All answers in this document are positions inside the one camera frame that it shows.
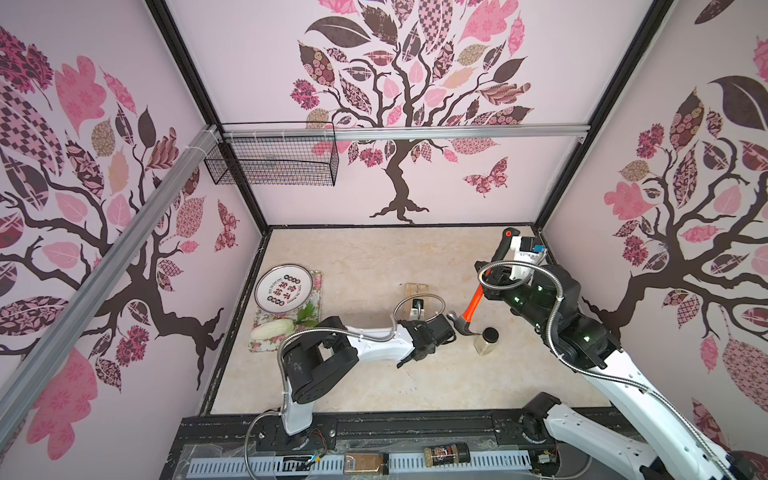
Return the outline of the floral cloth mat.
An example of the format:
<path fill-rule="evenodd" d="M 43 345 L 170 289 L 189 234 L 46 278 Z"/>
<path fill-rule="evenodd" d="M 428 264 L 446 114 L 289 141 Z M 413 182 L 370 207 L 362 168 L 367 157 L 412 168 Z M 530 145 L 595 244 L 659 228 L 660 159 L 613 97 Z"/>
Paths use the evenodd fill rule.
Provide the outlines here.
<path fill-rule="evenodd" d="M 270 269 L 253 292 L 256 310 L 248 338 L 252 353 L 275 351 L 289 335 L 320 322 L 323 276 L 296 264 Z"/>

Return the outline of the rear aluminium rail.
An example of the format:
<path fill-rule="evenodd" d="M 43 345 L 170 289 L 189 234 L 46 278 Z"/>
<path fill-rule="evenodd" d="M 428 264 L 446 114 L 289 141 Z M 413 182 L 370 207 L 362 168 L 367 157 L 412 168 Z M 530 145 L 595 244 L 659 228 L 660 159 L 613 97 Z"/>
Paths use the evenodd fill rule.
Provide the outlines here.
<path fill-rule="evenodd" d="M 586 124 L 517 124 L 517 125 L 469 125 L 453 127 L 384 127 L 340 129 L 329 128 L 273 128 L 229 130 L 224 139 L 245 138 L 309 138 L 320 141 L 380 141 L 415 139 L 475 139 L 475 138 L 531 138 L 531 137 L 585 137 L 590 130 Z"/>

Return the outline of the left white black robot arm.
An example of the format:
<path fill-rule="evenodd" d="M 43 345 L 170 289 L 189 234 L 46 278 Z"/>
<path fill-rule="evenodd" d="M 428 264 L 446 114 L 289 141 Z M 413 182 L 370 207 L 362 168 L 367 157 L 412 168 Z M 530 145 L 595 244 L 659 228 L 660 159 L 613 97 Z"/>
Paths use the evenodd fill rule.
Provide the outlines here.
<path fill-rule="evenodd" d="M 314 405 L 360 363 L 390 361 L 398 368 L 421 361 L 456 340 L 447 318 L 391 320 L 388 328 L 347 327 L 338 316 L 295 333 L 278 348 L 283 383 L 280 418 L 284 432 L 305 432 L 313 422 Z"/>

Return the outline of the white round plate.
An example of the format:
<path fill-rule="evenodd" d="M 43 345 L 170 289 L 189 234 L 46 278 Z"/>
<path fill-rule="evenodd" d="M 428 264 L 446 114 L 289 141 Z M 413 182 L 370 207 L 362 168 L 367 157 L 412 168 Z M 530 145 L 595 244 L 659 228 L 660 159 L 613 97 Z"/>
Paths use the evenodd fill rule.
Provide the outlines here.
<path fill-rule="evenodd" d="M 257 281 L 253 298 L 261 310 L 282 314 L 303 305 L 313 286 L 313 276 L 305 267 L 283 264 L 268 270 Z"/>

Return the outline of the glass jar black lid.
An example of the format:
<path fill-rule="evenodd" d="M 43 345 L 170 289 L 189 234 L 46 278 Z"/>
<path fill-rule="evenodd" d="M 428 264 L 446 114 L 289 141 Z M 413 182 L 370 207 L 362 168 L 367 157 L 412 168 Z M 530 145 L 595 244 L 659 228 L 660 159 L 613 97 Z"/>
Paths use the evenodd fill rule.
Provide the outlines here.
<path fill-rule="evenodd" d="M 487 327 L 475 337 L 473 346 L 479 356 L 485 356 L 498 345 L 499 339 L 499 331 L 496 328 Z"/>

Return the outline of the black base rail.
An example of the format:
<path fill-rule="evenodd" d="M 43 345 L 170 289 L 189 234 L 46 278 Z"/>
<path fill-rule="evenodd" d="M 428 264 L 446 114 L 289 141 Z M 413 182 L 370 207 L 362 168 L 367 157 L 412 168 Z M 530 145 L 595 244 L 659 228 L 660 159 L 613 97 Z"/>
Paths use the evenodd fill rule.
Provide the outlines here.
<path fill-rule="evenodd" d="M 163 479 L 184 479 L 182 474 L 186 472 L 189 462 L 197 458 L 310 455 L 318 461 L 329 454 L 354 452 L 424 454 L 427 447 L 464 442 L 471 454 L 496 450 L 525 451 L 530 456 L 532 469 L 523 472 L 453 473 L 461 478 L 496 473 L 562 479 L 585 477 L 584 467 L 575 466 L 572 470 L 565 467 L 569 454 L 581 450 L 553 439 L 544 429 L 536 427 L 527 406 L 501 410 L 319 413 L 308 430 L 295 436 L 287 435 L 281 421 L 273 416 L 190 417 L 181 422 L 160 476 Z M 613 407 L 574 410 L 635 442 L 643 440 Z M 588 461 L 604 465 L 582 453 Z M 435 478 L 444 474 L 338 479 Z"/>

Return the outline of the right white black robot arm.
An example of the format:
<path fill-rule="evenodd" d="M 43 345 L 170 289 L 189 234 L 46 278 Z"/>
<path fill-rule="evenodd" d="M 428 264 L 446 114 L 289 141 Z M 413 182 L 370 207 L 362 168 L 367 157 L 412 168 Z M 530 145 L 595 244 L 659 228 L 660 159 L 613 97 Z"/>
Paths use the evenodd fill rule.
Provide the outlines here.
<path fill-rule="evenodd" d="M 528 404 L 532 421 L 626 479 L 754 479 L 751 459 L 708 438 L 641 373 L 617 338 L 578 306 L 580 284 L 558 265 L 478 261 L 482 293 L 523 318 L 555 358 L 597 388 L 641 442 L 589 420 L 552 395 Z"/>

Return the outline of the wooden block with nails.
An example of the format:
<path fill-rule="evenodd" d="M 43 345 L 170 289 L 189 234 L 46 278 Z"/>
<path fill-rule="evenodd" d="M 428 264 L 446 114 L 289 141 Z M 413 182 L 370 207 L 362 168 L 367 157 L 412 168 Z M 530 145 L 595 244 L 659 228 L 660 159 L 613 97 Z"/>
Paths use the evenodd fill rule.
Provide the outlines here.
<path fill-rule="evenodd" d="M 425 308 L 426 308 L 426 319 L 427 319 L 427 302 L 428 299 L 426 297 L 419 297 L 419 294 L 422 293 L 428 293 L 430 290 L 430 287 L 428 284 L 424 283 L 406 283 L 404 285 L 404 293 L 406 297 L 410 297 L 410 300 L 407 300 L 406 303 L 401 307 L 402 313 L 404 315 L 404 319 L 409 319 L 409 311 L 410 311 L 410 303 L 412 299 L 415 298 L 422 298 L 425 300 Z"/>

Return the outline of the left aluminium rail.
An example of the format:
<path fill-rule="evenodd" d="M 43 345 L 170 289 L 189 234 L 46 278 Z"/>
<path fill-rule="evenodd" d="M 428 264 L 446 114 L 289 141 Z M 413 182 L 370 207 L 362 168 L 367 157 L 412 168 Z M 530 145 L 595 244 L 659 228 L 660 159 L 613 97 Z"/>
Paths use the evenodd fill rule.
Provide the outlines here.
<path fill-rule="evenodd" d="M 220 139 L 218 129 L 201 129 L 103 258 L 1 389 L 1 445 L 6 446 L 58 367 L 95 317 L 99 307 L 154 231 L 195 168 Z"/>

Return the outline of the aluminium rail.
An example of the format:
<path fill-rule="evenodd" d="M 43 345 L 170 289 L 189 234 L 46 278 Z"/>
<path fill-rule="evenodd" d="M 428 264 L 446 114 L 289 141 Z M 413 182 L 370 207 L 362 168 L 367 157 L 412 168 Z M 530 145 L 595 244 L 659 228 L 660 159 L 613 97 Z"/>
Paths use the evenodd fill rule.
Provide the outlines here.
<path fill-rule="evenodd" d="M 218 129 L 201 129 L 103 258 L 1 389 L 1 445 L 6 446 L 58 367 L 95 317 L 99 307 L 154 231 L 195 168 L 220 139 Z"/>
<path fill-rule="evenodd" d="M 585 137 L 590 130 L 586 124 L 517 124 L 517 125 L 469 125 L 453 127 L 384 127 L 340 129 L 329 128 L 273 128 L 229 130 L 224 139 L 245 138 L 309 138 L 320 141 L 380 141 L 415 139 L 475 139 L 475 138 L 531 138 L 531 137 Z"/>

